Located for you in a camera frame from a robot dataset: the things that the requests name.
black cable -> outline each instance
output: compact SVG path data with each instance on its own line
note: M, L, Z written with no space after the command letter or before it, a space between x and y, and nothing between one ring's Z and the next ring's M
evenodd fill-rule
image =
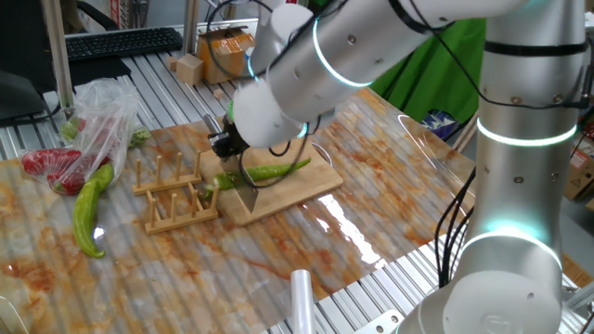
M577 151L577 149L579 148L579 146L582 144L582 142L584 141L584 138L586 138L586 133L582 134L582 137L579 138L579 141L577 142L577 145L575 145L574 151L572 152L572 155L569 157L569 160L574 158L575 152Z
M584 107L582 105L582 103L580 103L580 102L577 102L577 103L568 102L568 103L564 103L564 104L559 103L559 104L547 105L544 107L535 107L535 106L528 106L528 105L524 105L524 104L511 104L511 103L496 102L496 101L492 101L492 100L488 99L486 96L483 95L483 93L481 93L481 89L479 88L479 86L474 82L474 80L472 79L472 76L468 73L466 68L464 68L464 65L462 65L462 62L454 54L452 49L450 49L449 46L446 44L446 42L442 39L439 32L429 24L429 22L425 19L425 17L422 16L422 14L420 14L420 10L417 7L417 4L415 4L415 2L413 0L410 0L410 4L415 9L415 12L419 16L419 18L422 20L423 24L425 24L427 26L427 29L429 29L432 32L432 35L435 37L435 39L437 39L437 41L444 47L445 51L447 51L447 53L454 59L454 61L458 65L458 67L462 70L462 73L464 74L464 76L466 76L466 78L470 82L472 88L476 91L476 93L479 95L479 97L482 100L484 100L485 102L496 105L496 106L501 106L501 107L526 108L526 109L533 109L533 110L555 109L555 108L559 108L559 107L579 108L580 109L580 108Z
M472 170L471 176L473 174L476 174L476 168L474 168ZM460 189L458 194L449 203L449 205L447 206L447 209L445 209L444 214L439 219L439 223L437 223L437 227L435 228L435 260L436 260L436 264L437 264L437 276L439 277L439 288L442 288L445 286L445 281L443 280L443 274L442 274L443 268L441 265L441 259L439 258L439 232L441 231L442 225L444 224L444 221L446 220L446 217L448 216L449 212L452 210L454 205L456 205L456 203L459 201L459 198L462 196L462 192L463 191L465 192L468 190L466 185L467 184L470 185L470 183L472 181L471 176L469 176L470 181L469 180L466 181L466 183L464 184L464 186L462 186L462 188Z
M241 152L241 154L239 154L239 175L241 176L242 181L246 185L248 185L249 187L254 188L254 189L264 189L264 188L276 186L277 184L279 184L281 181L286 179L287 176L291 175L295 171L295 167L297 166L297 163L299 163L299 160L301 159L301 156L303 155L303 152L305 151L305 145L307 144L308 136L309 136L309 134L305 133L305 136L303 137L303 142L301 144L301 147L299 148L299 153L297 153L297 157L295 158L295 161L291 164L291 167L289 167L289 170L286 173L284 173L282 176L280 176L277 180L273 181L272 183L270 183L268 185L258 186L254 182L252 182L251 178L248 177L248 175L246 175L246 173L243 169L243 153L245 153L245 151Z
M270 154L272 154L273 156L280 158L280 157L284 157L285 154L287 154L287 152L289 152L289 148L291 148L291 141L287 142L287 146L280 153L276 153L272 148L268 148L268 152L270 152Z
M445 248L444 248L444 259L443 259L444 263L442 265L442 274L441 274L442 279L444 281L444 286L447 285L447 283L449 283L449 279L448 279L449 278L449 258L451 256L450 241L454 242L454 240L451 240L452 231L454 229L454 224L456 223L456 218L458 217L458 212L460 211L460 207L462 206L462 202L464 201L464 198L466 197L466 193L468 192L468 189L471 186L472 180L474 180L475 176L476 176L476 168L474 168L472 170L472 173L469 176L468 180L466 181L466 183L464 184L464 186L458 193L458 198L457 198L458 203L456 204L456 209L454 210L454 213L452 214L452 218L450 219L450 222L449 222L449 227L447 228L447 234L445 235Z
M214 65L216 65L217 68L219 68L219 70L226 76L232 78L232 79L239 79L239 80L250 80L252 79L251 76L245 76L245 75L240 75L240 76L236 76L235 74L229 72L226 68L223 67L223 65L221 65L221 63L218 61L218 59L216 58L215 54L214 54L214 50L213 50L213 37L211 36L211 25L213 24L214 19L216 18L216 13L219 12L219 10L221 10L223 7L234 4L236 2L236 0L226 0L222 3L220 3L211 13L210 17L208 17L207 23L206 23L206 45L208 47L209 53L211 54L211 58L213 59L213 63ZM268 6L267 4L263 3L260 0L250 0L249 2L254 2L262 7L264 7L266 10L268 10L269 12L272 13L272 8L270 8L270 6ZM254 74L254 76L260 76L262 74L265 73L265 70L262 70L256 74Z
M307 31L307 29L311 26L314 25L314 23L316 22L317 19L320 18L320 16L312 16L303 26L301 26L301 28L299 28L297 30L297 33L295 33L295 36L293 38L291 38L289 40L289 42L287 43L287 45L285 46L285 48L280 52L280 54L270 63L270 65L268 66L268 69L263 69L257 73L255 73L253 76L251 75L239 75L236 76L233 73L230 73L229 71L227 71L223 65L221 65L221 63L216 59L216 57L214 56L214 50L212 47L212 41L213 38L211 36L211 26L213 24L214 18L216 17L216 13L224 6L230 5L234 2L235 0L226 0L222 3L219 4L219 6L217 6L213 13L211 13L211 16L208 18L207 23L206 23L206 45L208 47L209 53L211 54L211 57L213 58L213 63L214 65L221 70L221 72L228 76L231 79L235 79L235 80L251 80L253 79L253 77L259 77L263 74L265 74L267 71L272 70L287 54L287 52L289 52L289 50L295 45L296 41L299 40L299 37L301 35L303 35L305 33L305 31ZM250 0L248 2L255 2L258 5L263 6L265 9L269 10L270 12L272 12L272 9L267 6L266 4L263 4L262 2L260 2L259 0ZM326 9L329 8L329 6L332 4L331 1L327 2L321 9L320 12L324 12Z
M310 135L315 135L317 130L319 130L319 124L322 122L322 115L317 116L317 124L316 128L314 128L314 132L310 133Z
M471 210L468 211L468 214L466 215L466 217L464 217L464 220L462 220L462 222L456 229L456 233L454 234L454 239L452 240L450 252L454 249L454 241L458 237L458 234L460 233L460 230L462 229L461 227L464 227L464 232L462 232L462 238L460 238L460 243L458 244L458 249L456 250L456 254L454 254L454 258L452 259L452 269L450 270L450 273L449 273L449 281L452 280L452 276L454 275L454 263L456 263L456 260L458 259L458 254L460 253L460 250L462 249L462 244L464 243L464 238L466 237L466 231L468 231L468 226L469 226L468 222L471 219L471 216L473 213L474 213L474 207L472 207Z
M588 329L588 327L590 326L592 319L594 319L594 312L592 312L590 314L590 316L588 317L588 320L586 321L586 324L584 324L582 329L579 331L579 334L586 334L586 329Z
M49 114L47 114L45 116L32 118L30 120L22 120L22 121L0 121L0 127L35 124L35 123L38 123L38 122L41 122L41 121L45 121L48 118L56 115L59 110L60 110L60 104L58 102L58 104L56 105L56 107L54 108L54 110L52 110L52 112L50 112Z

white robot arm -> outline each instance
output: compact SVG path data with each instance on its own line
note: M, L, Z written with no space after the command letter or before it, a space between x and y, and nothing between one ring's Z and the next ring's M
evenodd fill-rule
M228 135L244 147L215 151L224 157L288 141L433 29L488 18L479 85L488 100L478 111L472 224L452 282L397 333L555 333L558 220L577 118L572 102L582 98L586 76L583 8L584 0L336 0L307 19L258 81L236 93Z

black keyboard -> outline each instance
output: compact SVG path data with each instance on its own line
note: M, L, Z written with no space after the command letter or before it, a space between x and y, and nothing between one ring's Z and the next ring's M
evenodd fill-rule
M131 56L181 48L182 37L173 28L89 34L66 39L68 60Z

clear plastic bag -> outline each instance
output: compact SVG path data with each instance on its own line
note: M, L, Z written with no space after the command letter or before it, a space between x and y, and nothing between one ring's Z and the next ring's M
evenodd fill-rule
M26 173L63 195L77 194L84 181L106 163L113 164L111 183L115 183L136 129L139 94L135 87L101 79L77 91L76 115L69 122L76 125L71 146L31 151L21 158Z

green cloth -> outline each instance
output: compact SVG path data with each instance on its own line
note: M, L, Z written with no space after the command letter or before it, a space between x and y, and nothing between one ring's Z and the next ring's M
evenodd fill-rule
M485 33L484 19L467 19L441 35L477 85ZM478 94L435 37L382 75L371 89L417 122L433 109L465 122L478 109Z

